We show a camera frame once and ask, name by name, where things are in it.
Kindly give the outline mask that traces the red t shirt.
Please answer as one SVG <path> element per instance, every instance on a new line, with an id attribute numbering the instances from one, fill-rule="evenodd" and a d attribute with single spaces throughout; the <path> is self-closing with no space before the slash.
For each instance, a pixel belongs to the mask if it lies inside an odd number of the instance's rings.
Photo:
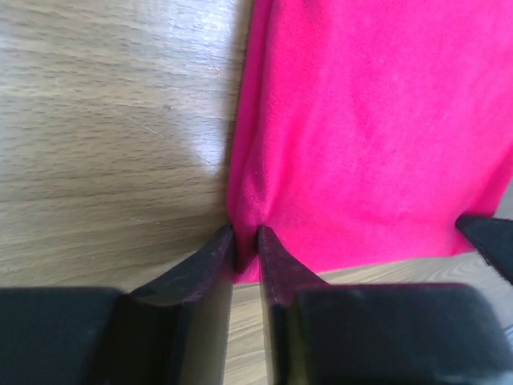
<path id="1" fill-rule="evenodd" d="M 512 177 L 509 1 L 256 1 L 228 182 L 237 281 L 271 227 L 321 273 L 470 249 Z"/>

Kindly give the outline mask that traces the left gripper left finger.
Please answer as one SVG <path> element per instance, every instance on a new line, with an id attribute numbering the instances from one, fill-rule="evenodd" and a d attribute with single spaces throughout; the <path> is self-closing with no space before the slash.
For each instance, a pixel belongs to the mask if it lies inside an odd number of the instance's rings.
<path id="1" fill-rule="evenodd" d="M 86 382 L 222 383 L 234 257 L 234 232 L 224 225 L 168 272 L 121 295 Z"/>

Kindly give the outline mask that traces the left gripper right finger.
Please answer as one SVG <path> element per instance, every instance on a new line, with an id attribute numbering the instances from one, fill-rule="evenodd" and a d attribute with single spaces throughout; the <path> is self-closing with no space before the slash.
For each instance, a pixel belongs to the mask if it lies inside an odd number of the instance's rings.
<path id="1" fill-rule="evenodd" d="M 265 357 L 270 384 L 292 384 L 298 364 L 293 348 L 298 314 L 294 299 L 300 290 L 324 288 L 326 281 L 298 261 L 282 244 L 273 229 L 257 230 L 256 251 L 260 265 L 260 288 L 264 312 Z"/>

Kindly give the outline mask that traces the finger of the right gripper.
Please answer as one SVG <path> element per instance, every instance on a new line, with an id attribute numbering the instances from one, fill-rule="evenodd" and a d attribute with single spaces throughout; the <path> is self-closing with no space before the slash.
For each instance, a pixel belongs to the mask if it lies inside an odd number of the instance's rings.
<path id="1" fill-rule="evenodd" d="M 512 220 L 465 214 L 457 219 L 456 228 L 512 284 Z"/>

